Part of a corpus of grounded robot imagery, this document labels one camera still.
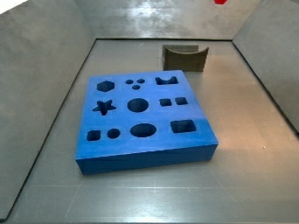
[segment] gray metal surface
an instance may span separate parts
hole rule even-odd
[[[265,0],[234,44],[299,132],[299,4]]]
[[[187,77],[219,139],[215,157],[83,176],[75,150],[87,79],[163,70],[163,45],[210,47],[204,72]],[[7,223],[298,223],[298,161],[298,137],[231,42],[98,41]]]
[[[260,0],[76,0],[96,37],[232,39]]]
[[[31,0],[0,15],[0,221],[94,40],[71,0]]]

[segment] star-shaped hole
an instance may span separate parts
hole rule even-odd
[[[116,109],[115,106],[112,106],[112,100],[110,101],[98,101],[98,106],[92,109],[92,111],[99,111],[100,114],[104,116],[110,110]]]

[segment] metal floor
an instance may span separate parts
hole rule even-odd
[[[204,72],[187,78],[219,138],[214,159],[82,176],[87,79],[162,70],[166,44],[210,47]],[[298,222],[298,161],[298,137],[231,42],[99,40],[7,223]]]

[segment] circular hole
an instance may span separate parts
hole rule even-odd
[[[127,103],[127,108],[136,113],[144,112],[148,109],[148,101],[142,98],[135,98]]]
[[[132,89],[134,89],[134,90],[138,90],[139,88],[140,88],[140,86],[138,86],[138,85],[134,85],[134,86],[132,86]]]
[[[146,83],[146,80],[144,79],[140,79],[136,82],[142,84],[142,83]]]
[[[139,123],[130,132],[135,137],[150,137],[156,132],[156,127],[150,123]]]
[[[120,135],[120,131],[119,129],[111,129],[108,132],[107,132],[107,137],[108,138],[118,138]]]
[[[132,83],[134,83],[132,80],[127,80],[127,81],[126,81],[126,84],[132,84]]]

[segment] shape sorter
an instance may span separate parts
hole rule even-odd
[[[218,144],[183,71],[90,78],[76,151],[83,174],[211,160]]]

